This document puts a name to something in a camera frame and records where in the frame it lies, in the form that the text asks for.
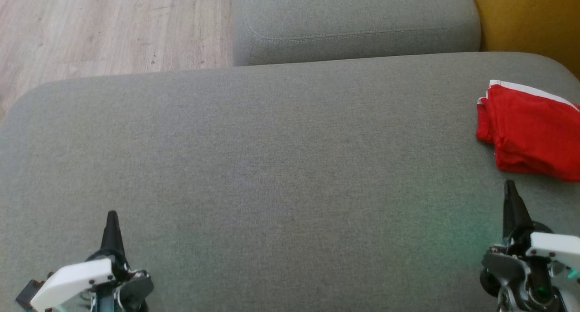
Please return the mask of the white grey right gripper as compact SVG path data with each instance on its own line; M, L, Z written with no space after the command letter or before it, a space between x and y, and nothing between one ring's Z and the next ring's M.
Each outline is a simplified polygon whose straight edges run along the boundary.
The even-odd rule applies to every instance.
M533 222L513 180L504 186L502 242L485 252L480 284L497 312L577 312L579 300L554 285L567 272L579 281L579 237Z

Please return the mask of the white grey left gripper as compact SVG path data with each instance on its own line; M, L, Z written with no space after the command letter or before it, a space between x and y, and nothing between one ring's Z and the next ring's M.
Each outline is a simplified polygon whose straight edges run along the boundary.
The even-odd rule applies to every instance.
M147 312L154 283L145 269L131 269L126 260L119 218L108 211L100 251L85 262L64 266L44 281L29 307L35 312L58 310L82 293L89 293L90 312Z

